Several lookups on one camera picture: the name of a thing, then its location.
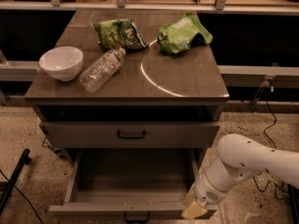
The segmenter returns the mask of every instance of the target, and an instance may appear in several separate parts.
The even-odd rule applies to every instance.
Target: drawer
[[[42,122],[50,142],[64,148],[208,148],[219,129],[208,122]]]
[[[198,172],[200,150],[82,149],[63,205],[50,212],[63,219],[180,218],[183,199]]]

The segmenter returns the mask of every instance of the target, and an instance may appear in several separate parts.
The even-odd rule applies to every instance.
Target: crumpled snack bag
[[[159,28],[157,42],[167,54],[179,54],[190,49],[192,43],[209,44],[213,35],[200,23],[197,16],[186,13],[179,19]]]
[[[144,49],[149,45],[132,19],[92,22],[92,27],[105,49],[118,49],[120,46],[125,50]]]

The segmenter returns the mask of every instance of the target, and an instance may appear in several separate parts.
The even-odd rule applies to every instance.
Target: plastic bottle
[[[89,92],[99,90],[124,62],[124,49],[110,49],[79,77],[81,86]]]

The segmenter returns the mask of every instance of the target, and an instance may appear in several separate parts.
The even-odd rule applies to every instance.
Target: concrete floor
[[[270,103],[278,121],[268,130],[279,149],[299,151],[299,104]],[[44,134],[40,131],[38,118],[33,109],[23,100],[11,98],[7,105],[0,106],[0,168],[10,177],[22,151],[29,148],[32,161],[21,171],[16,186],[31,201],[43,223],[124,223],[120,221],[59,221],[49,213],[52,204],[62,204],[72,166],[43,147]],[[251,112],[247,103],[230,102],[221,115],[221,128],[213,147],[207,152],[203,166],[216,156],[215,144],[227,133],[240,133],[271,146],[263,135],[263,130],[271,125],[274,117],[267,105],[260,103],[256,112]],[[263,189],[268,180],[278,180],[261,174],[257,181]],[[278,192],[279,197],[288,197]],[[0,216],[0,224],[40,223],[30,205],[16,191],[12,191],[5,210]],[[220,204],[219,210],[209,220],[152,220],[155,224],[288,224],[292,223],[292,212],[288,199],[281,201],[275,197],[273,185],[261,193],[253,179],[233,188]]]

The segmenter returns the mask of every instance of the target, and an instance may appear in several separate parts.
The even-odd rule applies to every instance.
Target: cabinet
[[[91,21],[132,18],[150,46],[127,52],[95,93],[43,71],[26,92],[41,129],[74,164],[64,205],[50,208],[55,216],[179,218],[229,98],[209,46],[174,57],[154,42],[158,27],[182,14],[79,10],[66,27],[58,45],[80,47],[84,67],[104,52]]]

